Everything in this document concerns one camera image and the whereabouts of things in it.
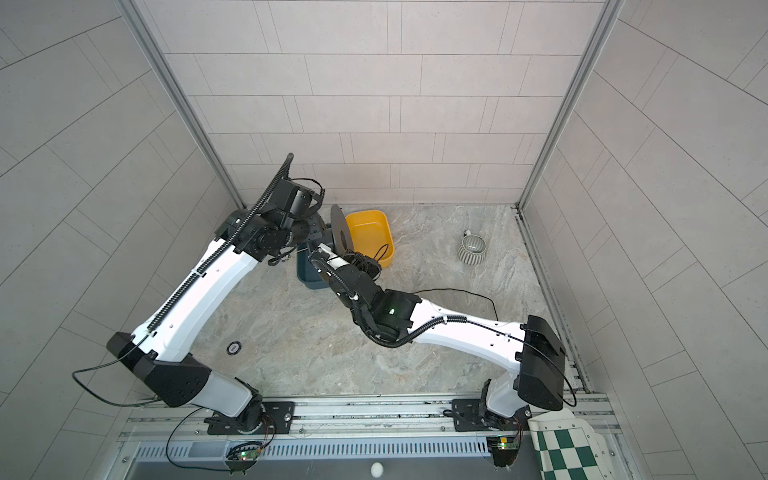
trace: ceramic mug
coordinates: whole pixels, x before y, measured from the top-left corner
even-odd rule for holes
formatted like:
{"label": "ceramic mug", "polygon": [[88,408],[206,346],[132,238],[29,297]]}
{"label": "ceramic mug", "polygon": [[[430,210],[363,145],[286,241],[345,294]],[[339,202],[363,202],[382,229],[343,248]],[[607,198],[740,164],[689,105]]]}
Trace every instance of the ceramic mug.
{"label": "ceramic mug", "polygon": [[479,265],[485,259],[485,240],[465,231],[458,245],[458,258],[467,265]]}

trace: gray tile wall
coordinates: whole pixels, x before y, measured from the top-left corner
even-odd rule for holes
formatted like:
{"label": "gray tile wall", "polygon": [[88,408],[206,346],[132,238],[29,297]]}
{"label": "gray tile wall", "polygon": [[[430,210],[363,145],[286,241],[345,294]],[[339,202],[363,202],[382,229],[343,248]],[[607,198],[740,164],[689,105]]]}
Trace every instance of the gray tile wall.
{"label": "gray tile wall", "polygon": [[602,8],[137,3],[246,201],[292,151],[355,204],[516,202]]}
{"label": "gray tile wall", "polygon": [[[0,58],[0,478],[90,478],[121,410],[70,373],[109,360],[234,205],[110,0],[2,2]],[[120,366],[81,378],[146,398]]]}
{"label": "gray tile wall", "polygon": [[648,478],[768,474],[766,31],[627,0],[525,211]]}

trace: tile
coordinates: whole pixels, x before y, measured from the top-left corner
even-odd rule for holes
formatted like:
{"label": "tile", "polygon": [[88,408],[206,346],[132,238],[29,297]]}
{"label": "tile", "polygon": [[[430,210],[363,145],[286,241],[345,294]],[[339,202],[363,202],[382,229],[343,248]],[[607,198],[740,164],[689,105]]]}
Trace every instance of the tile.
{"label": "tile", "polygon": [[403,164],[400,165],[400,187],[423,187],[429,179],[430,187],[463,188],[469,175],[469,165],[458,164]]}
{"label": "tile", "polygon": [[637,97],[634,98],[633,103],[635,107],[640,108],[641,110],[645,108],[648,100],[650,100],[650,97],[654,94],[656,89],[659,88],[659,84],[664,77],[667,76],[667,72],[672,68],[672,65],[674,65],[675,60],[677,60],[677,57],[679,56],[680,55],[675,50],[667,48],[664,51],[661,55],[661,59],[656,63],[654,70],[650,73],[650,77],[648,77],[643,84]]}
{"label": "tile", "polygon": [[173,239],[150,214],[142,215],[74,309],[104,326],[120,328]]}
{"label": "tile", "polygon": [[296,104],[306,132],[389,131],[387,97],[296,97]]}
{"label": "tile", "polygon": [[187,95],[212,95],[203,71],[191,53],[169,53],[165,56],[181,90]]}
{"label": "tile", "polygon": [[108,258],[62,223],[0,286],[0,391],[11,392]]}
{"label": "tile", "polygon": [[562,212],[549,187],[539,182],[531,195],[531,203],[536,206],[536,211],[541,218],[545,231],[552,230],[558,218],[562,217]]}
{"label": "tile", "polygon": [[662,383],[654,387],[654,393],[697,478],[760,478],[749,452],[701,375],[691,373]]}
{"label": "tile", "polygon": [[400,133],[400,97],[389,97],[389,132]]}
{"label": "tile", "polygon": [[732,283],[723,287],[723,292],[750,324],[755,333],[768,343],[768,263],[764,263]]}
{"label": "tile", "polygon": [[690,469],[688,459],[682,450],[672,452],[647,453],[645,461],[654,475],[688,475],[694,471]]}
{"label": "tile", "polygon": [[627,172],[718,285],[768,260],[765,225],[661,130]]}
{"label": "tile", "polygon": [[530,61],[526,55],[424,55],[423,58],[421,95],[517,95]]}
{"label": "tile", "polygon": [[78,210],[121,242],[171,175],[149,142],[143,141],[80,202]]}
{"label": "tile", "polygon": [[110,237],[108,233],[104,232],[78,209],[70,212],[64,221],[105,253],[111,255],[118,248],[118,242],[114,238]]}
{"label": "tile", "polygon": [[768,472],[768,442],[749,443],[746,449],[752,455],[752,460],[757,463],[761,472]]}
{"label": "tile", "polygon": [[2,31],[0,31],[0,58],[6,64],[15,63],[24,58],[22,51],[16,48],[16,45],[13,45],[11,39]]}
{"label": "tile", "polygon": [[387,52],[384,2],[272,2],[283,53]]}
{"label": "tile", "polygon": [[746,88],[747,85],[765,68],[768,64],[768,35],[763,37],[752,47],[750,53],[736,67],[736,70],[730,74],[728,81],[738,88]]}
{"label": "tile", "polygon": [[511,164],[520,148],[519,134],[447,134],[444,164]]}
{"label": "tile", "polygon": [[545,134],[560,108],[560,97],[502,97],[498,99],[492,133]]}
{"label": "tile", "polygon": [[305,55],[305,58],[315,95],[419,94],[422,68],[419,55]]}
{"label": "tile", "polygon": [[165,91],[165,87],[160,83],[160,79],[157,78],[157,74],[155,74],[154,70],[141,75],[141,83],[144,84],[149,95],[152,97],[152,100],[154,100],[154,103],[160,108],[164,118],[176,111],[176,105],[171,101],[168,93]]}
{"label": "tile", "polygon": [[416,188],[415,204],[484,204],[487,188]]}
{"label": "tile", "polygon": [[157,194],[155,202],[181,227],[214,177],[203,155],[195,151]]}
{"label": "tile", "polygon": [[522,188],[489,188],[485,197],[487,204],[516,204],[523,194]]}
{"label": "tile", "polygon": [[147,6],[170,53],[266,53],[253,3],[151,0]]}
{"label": "tile", "polygon": [[281,164],[289,152],[293,152],[293,164],[344,163],[338,134],[262,134],[261,137],[269,151],[264,163]]}
{"label": "tile", "polygon": [[593,255],[589,265],[640,367],[683,351],[668,317],[664,317],[615,237]]}
{"label": "tile", "polygon": [[341,204],[412,204],[412,188],[334,188]]}
{"label": "tile", "polygon": [[654,297],[742,441],[763,441],[768,419],[752,412],[768,393],[753,377],[768,366],[765,345],[698,263]]}
{"label": "tile", "polygon": [[552,241],[552,246],[560,259],[560,266],[571,285],[582,316],[586,320],[591,319],[608,305],[608,301],[568,225],[565,225]]}
{"label": "tile", "polygon": [[24,158],[110,95],[73,41],[3,68],[0,111],[14,121],[0,131],[0,146]]}
{"label": "tile", "polygon": [[611,228],[606,223],[598,232],[597,235],[594,236],[592,240],[589,240],[589,243],[587,243],[587,246],[584,247],[583,253],[584,257],[589,260],[592,258],[593,255],[600,249],[600,247],[607,242],[609,238],[614,233],[611,231]]}
{"label": "tile", "polygon": [[403,132],[475,133],[480,128],[485,99],[403,97],[400,108]]}
{"label": "tile", "polygon": [[261,33],[264,35],[266,49],[269,53],[280,53],[283,51],[280,46],[280,37],[277,36],[275,22],[272,19],[272,8],[269,2],[254,2],[253,7],[259,17]]}
{"label": "tile", "polygon": [[603,144],[574,112],[558,140],[558,148],[583,182],[602,153]]}
{"label": "tile", "polygon": [[176,240],[157,268],[157,276],[171,285],[181,284],[200,260],[200,246],[212,238],[211,227],[199,207],[192,210],[189,219],[176,235]]}
{"label": "tile", "polygon": [[476,187],[523,188],[531,175],[531,165],[492,165],[480,166]]}
{"label": "tile", "polygon": [[640,276],[661,265],[683,242],[616,160],[609,160],[589,195]]}
{"label": "tile", "polygon": [[569,341],[576,349],[582,364],[588,365],[598,359],[600,354],[589,333],[587,323],[581,315],[578,303],[576,303],[576,298],[571,291],[571,286],[565,278],[560,262],[554,262],[551,265],[548,270],[548,275],[551,279],[550,284],[554,290],[554,295],[557,298],[558,304],[565,317],[565,322],[568,325],[568,331],[570,333]]}
{"label": "tile", "polygon": [[654,129],[642,112],[598,74],[589,77],[576,112],[622,167],[627,166]]}
{"label": "tile", "polygon": [[215,133],[291,132],[286,106],[281,97],[196,99]]}
{"label": "tile", "polygon": [[643,111],[736,197],[768,177],[768,105],[692,61],[674,62]]}
{"label": "tile", "polygon": [[578,55],[533,55],[520,88],[520,95],[555,97],[565,95],[581,59]]}
{"label": "tile", "polygon": [[597,315],[593,316],[587,321],[587,328],[589,328],[589,332],[594,335],[601,328],[613,322],[614,320],[616,320],[614,311],[611,310],[609,306],[606,306]]}
{"label": "tile", "polygon": [[160,208],[160,205],[158,205],[156,202],[152,202],[150,204],[150,206],[147,208],[147,213],[154,217],[155,220],[160,222],[160,225],[162,225],[163,228],[168,233],[170,233],[172,237],[176,237],[176,235],[179,234],[179,226],[170,219],[168,214],[166,214],[163,209]]}
{"label": "tile", "polygon": [[554,183],[552,194],[571,226],[579,246],[585,248],[605,225],[605,220],[567,164]]}
{"label": "tile", "polygon": [[135,81],[65,128],[48,146],[95,187],[163,118],[147,89]]}
{"label": "tile", "polygon": [[387,53],[402,53],[402,2],[386,4]]}
{"label": "tile", "polygon": [[210,134],[208,137],[225,165],[263,163],[250,134]]}
{"label": "tile", "polygon": [[295,134],[304,132],[304,124],[301,121],[301,113],[296,104],[296,97],[283,97],[283,103],[286,105],[291,131]]}
{"label": "tile", "polygon": [[661,265],[654,268],[643,278],[645,285],[653,293],[660,286],[672,280],[675,276],[685,271],[686,268],[696,263],[696,257],[687,247],[680,248],[667,258]]}
{"label": "tile", "polygon": [[[697,15],[691,15],[695,8]],[[726,15],[730,20],[723,24]],[[652,2],[639,29],[722,78],[727,78],[766,31],[768,5],[737,0]]]}
{"label": "tile", "polygon": [[3,429],[14,439],[0,450],[7,478],[31,476],[29,464],[18,459],[43,458],[83,392],[72,381],[72,371],[98,365],[103,358],[104,347],[66,330],[56,331],[0,406]]}
{"label": "tile", "polygon": [[496,115],[496,106],[498,105],[498,97],[486,97],[485,108],[482,112],[482,120],[480,120],[481,134],[487,134],[491,132],[491,125],[493,124],[493,117]]}
{"label": "tile", "polygon": [[504,3],[494,2],[403,3],[402,52],[494,55],[507,10]]}
{"label": "tile", "polygon": [[88,37],[123,85],[150,69],[149,62],[122,18],[89,30]]}
{"label": "tile", "polygon": [[[67,214],[90,187],[47,147],[0,177],[0,279],[5,279]],[[35,209],[30,219],[30,209]]]}
{"label": "tile", "polygon": [[114,334],[114,330],[108,329],[106,326],[94,322],[74,310],[67,315],[67,318],[61,324],[61,328],[77,333],[79,336],[83,336],[101,346],[106,346]]}
{"label": "tile", "polygon": [[624,22],[616,22],[594,70],[634,100],[667,48]]}
{"label": "tile", "polygon": [[502,32],[502,39],[498,43],[499,55],[509,55],[512,53],[512,47],[515,44],[515,39],[518,35],[518,26],[520,25],[520,16],[523,13],[525,4],[522,3],[510,3],[509,10],[507,10],[507,18],[504,21],[504,31]]}
{"label": "tile", "polygon": [[101,80],[104,80],[104,83],[107,84],[112,93],[115,93],[123,88],[123,84],[120,83],[118,77],[115,76],[107,61],[104,60],[103,56],[101,56],[101,53],[96,48],[96,45],[94,45],[94,42],[92,42],[88,37],[87,32],[81,33],[77,37],[74,37],[72,40],[83,52],[83,55],[85,55],[85,57],[91,63],[91,66],[96,69],[96,72],[98,72]]}
{"label": "tile", "polygon": [[169,296],[159,294],[157,290],[151,286],[145,288],[144,292],[139,296],[136,305],[134,305],[134,308],[131,310],[131,314],[128,315],[127,320],[125,320],[125,323],[123,323],[123,326],[120,328],[120,331],[133,332],[136,330],[139,325],[146,322],[160,309],[161,306],[163,306],[163,303],[165,303],[165,300],[167,300],[168,297]]}
{"label": "tile", "polygon": [[645,378],[648,379],[650,386],[655,386],[692,372],[696,372],[696,366],[691,362],[690,357],[685,351],[675,353],[671,357],[663,359],[643,369]]}
{"label": "tile", "polygon": [[98,0],[4,2],[0,28],[24,55],[31,55],[119,16],[114,4]]}
{"label": "tile", "polygon": [[744,89],[764,102],[768,102],[768,70],[765,68]]}
{"label": "tile", "polygon": [[594,181],[597,180],[598,175],[600,175],[600,173],[605,168],[605,165],[607,165],[611,158],[613,158],[611,156],[611,152],[608,151],[607,148],[603,148],[603,151],[600,152],[598,159],[594,162],[592,168],[589,169],[587,176],[581,181],[581,184],[584,185],[584,188],[587,190],[592,188],[592,184],[594,184]]}
{"label": "tile", "polygon": [[195,58],[214,95],[312,94],[303,55],[201,54]]}
{"label": "tile", "polygon": [[680,444],[619,324],[613,322],[595,333],[594,342],[641,451],[678,450]]}
{"label": "tile", "polygon": [[72,409],[62,430],[69,432],[91,433],[93,435],[107,435],[112,427],[114,417],[101,413],[86,412],[85,410]]}
{"label": "tile", "polygon": [[434,134],[352,134],[357,164],[430,162],[434,146]]}
{"label": "tile", "polygon": [[195,151],[197,144],[187,129],[187,125],[181,120],[178,112],[168,117],[159,127],[157,136],[163,141],[163,145],[176,159],[176,163],[182,165]]}
{"label": "tile", "polygon": [[581,55],[601,9],[596,3],[527,3],[512,53]]}

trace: white ball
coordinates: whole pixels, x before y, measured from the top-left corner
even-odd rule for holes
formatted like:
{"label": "white ball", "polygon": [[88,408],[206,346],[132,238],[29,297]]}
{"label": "white ball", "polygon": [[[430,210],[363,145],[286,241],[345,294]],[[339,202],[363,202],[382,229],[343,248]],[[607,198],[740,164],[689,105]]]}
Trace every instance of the white ball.
{"label": "white ball", "polygon": [[384,473],[384,465],[378,462],[371,465],[371,475],[373,475],[373,478],[382,476],[382,473]]}

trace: black cable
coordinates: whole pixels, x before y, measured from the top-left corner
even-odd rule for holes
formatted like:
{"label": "black cable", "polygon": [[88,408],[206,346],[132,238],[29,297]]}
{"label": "black cable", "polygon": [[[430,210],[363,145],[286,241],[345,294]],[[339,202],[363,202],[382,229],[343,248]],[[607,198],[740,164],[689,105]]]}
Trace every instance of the black cable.
{"label": "black cable", "polygon": [[485,295],[481,295],[480,293],[470,292],[469,290],[462,290],[460,288],[430,288],[430,289],[426,289],[426,290],[419,290],[418,292],[411,292],[411,294],[416,295],[417,293],[435,292],[437,290],[451,290],[453,292],[464,292],[464,293],[469,293],[470,295],[474,295],[474,296],[481,296],[482,298],[484,298],[487,301],[491,302],[491,305],[493,306],[493,315],[496,317],[496,321],[498,322],[498,313],[496,313],[496,304],[493,302],[492,299],[488,298]]}
{"label": "black cable", "polygon": [[229,470],[229,469],[227,469],[227,470],[222,470],[221,468],[208,468],[208,467],[188,467],[188,466],[185,466],[185,465],[179,465],[179,464],[177,464],[176,462],[174,462],[173,460],[171,460],[171,459],[170,459],[170,455],[168,455],[168,446],[170,445],[170,439],[171,439],[171,438],[174,436],[174,433],[176,433],[176,431],[179,429],[179,427],[181,427],[181,424],[182,424],[182,423],[184,423],[184,421],[185,421],[185,420],[187,420],[187,419],[188,419],[188,418],[190,418],[192,415],[194,415],[195,413],[198,413],[200,410],[202,410],[202,409],[204,409],[204,408],[205,408],[205,407],[200,407],[199,409],[195,409],[195,410],[193,410],[193,411],[192,411],[192,413],[190,413],[189,415],[187,415],[187,416],[185,416],[184,418],[182,418],[182,419],[181,419],[181,422],[179,422],[179,424],[178,424],[178,425],[176,425],[176,427],[174,427],[174,430],[173,430],[173,431],[170,433],[170,435],[168,436],[168,440],[167,440],[167,442],[165,442],[165,458],[167,458],[167,459],[168,459],[168,461],[170,462],[170,464],[171,464],[171,465],[173,465],[173,466],[177,466],[178,468],[186,468],[186,469],[188,469],[188,470],[207,470],[207,471],[209,471],[209,472],[229,472],[229,473],[232,473],[232,470]]}
{"label": "black cable", "polygon": [[75,380],[75,382],[78,383],[79,386],[81,386],[83,388],[83,390],[85,390],[86,392],[88,392],[91,395],[93,395],[94,397],[96,397],[96,399],[99,399],[102,402],[107,403],[108,405],[112,405],[112,406],[116,406],[116,407],[140,407],[140,406],[149,405],[150,403],[162,402],[162,400],[159,400],[159,399],[158,400],[151,400],[149,402],[142,402],[142,403],[114,403],[114,402],[110,402],[109,400],[103,399],[99,395],[94,393],[93,390],[91,390],[87,386],[85,386],[85,384],[83,382],[81,382],[78,379],[78,377],[76,376],[77,373],[90,372],[91,370],[103,369],[105,366],[113,365],[113,364],[115,364],[117,362],[120,362],[122,359],[124,359],[125,357],[129,356],[131,354],[131,352],[133,352],[134,350],[139,348],[139,345],[141,345],[147,338],[149,338],[149,335],[144,336],[144,338],[141,339],[141,341],[139,343],[134,345],[134,348],[128,350],[123,356],[121,356],[120,358],[118,358],[116,360],[112,360],[111,362],[107,362],[107,363],[105,363],[103,365],[92,366],[92,367],[89,367],[87,369],[75,370],[74,372],[72,372],[72,378]]}

